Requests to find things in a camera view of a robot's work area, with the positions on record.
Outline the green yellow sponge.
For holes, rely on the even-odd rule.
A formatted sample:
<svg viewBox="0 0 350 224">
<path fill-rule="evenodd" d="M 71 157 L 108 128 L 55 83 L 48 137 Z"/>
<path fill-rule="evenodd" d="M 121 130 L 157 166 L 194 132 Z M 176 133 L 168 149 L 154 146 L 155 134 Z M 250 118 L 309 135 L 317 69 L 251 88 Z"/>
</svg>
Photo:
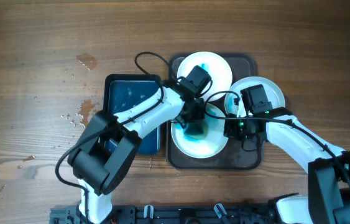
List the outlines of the green yellow sponge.
<svg viewBox="0 0 350 224">
<path fill-rule="evenodd" d="M 205 121 L 188 123 L 183 130 L 183 134 L 188 138 L 204 139 L 208 135 L 208 125 Z"/>
</svg>

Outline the white plate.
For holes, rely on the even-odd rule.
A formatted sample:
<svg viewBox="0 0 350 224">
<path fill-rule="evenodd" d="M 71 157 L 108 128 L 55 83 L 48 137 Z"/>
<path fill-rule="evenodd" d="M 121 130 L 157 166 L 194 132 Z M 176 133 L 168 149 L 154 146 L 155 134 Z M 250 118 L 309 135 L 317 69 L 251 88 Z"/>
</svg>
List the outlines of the white plate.
<svg viewBox="0 0 350 224">
<path fill-rule="evenodd" d="M 225 59 L 212 52 L 196 52 L 185 57 L 178 68 L 177 77 L 186 77 L 196 65 L 206 70 L 213 81 L 211 88 L 202 96 L 205 101 L 214 93 L 230 89 L 232 70 Z"/>
<path fill-rule="evenodd" d="M 272 103 L 273 108 L 285 107 L 285 97 L 281 89 L 271 80 L 263 77 L 246 77 L 238 80 L 230 87 L 230 91 L 236 92 L 240 95 L 241 90 L 262 84 L 267 95 L 268 100 Z M 242 100 L 240 101 L 240 106 L 234 104 L 234 99 L 236 96 L 232 93 L 227 93 L 224 99 L 224 109 L 226 114 L 236 114 L 238 116 L 252 116 L 252 111 L 246 112 Z"/>
<path fill-rule="evenodd" d="M 187 134 L 180 124 L 172 123 L 172 140 L 178 149 L 193 158 L 206 159 L 217 155 L 228 142 L 223 135 L 224 120 L 205 116 L 204 120 L 193 123 L 199 131 Z"/>
</svg>

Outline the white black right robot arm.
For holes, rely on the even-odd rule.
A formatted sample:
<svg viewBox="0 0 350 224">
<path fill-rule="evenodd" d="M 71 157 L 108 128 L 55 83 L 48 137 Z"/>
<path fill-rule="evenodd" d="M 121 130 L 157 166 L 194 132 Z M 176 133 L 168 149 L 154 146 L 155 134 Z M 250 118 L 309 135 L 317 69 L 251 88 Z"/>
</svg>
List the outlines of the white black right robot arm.
<svg viewBox="0 0 350 224">
<path fill-rule="evenodd" d="M 308 194 L 275 200 L 279 223 L 350 223 L 350 151 L 310 131 L 284 107 L 227 111 L 225 135 L 267 141 L 308 174 Z"/>
</svg>

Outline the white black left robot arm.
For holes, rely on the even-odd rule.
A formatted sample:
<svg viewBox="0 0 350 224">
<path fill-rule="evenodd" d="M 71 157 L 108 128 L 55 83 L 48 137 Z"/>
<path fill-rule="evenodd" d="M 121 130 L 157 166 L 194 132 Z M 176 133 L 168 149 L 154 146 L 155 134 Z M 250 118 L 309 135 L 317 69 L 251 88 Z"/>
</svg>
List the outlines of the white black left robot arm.
<svg viewBox="0 0 350 224">
<path fill-rule="evenodd" d="M 158 82 L 158 90 L 123 112 L 99 111 L 78 142 L 64 155 L 83 196 L 78 207 L 85 223 L 102 223 L 113 209 L 111 194 L 125 178 L 142 140 L 161 124 L 192 121 L 211 80 Z"/>
</svg>

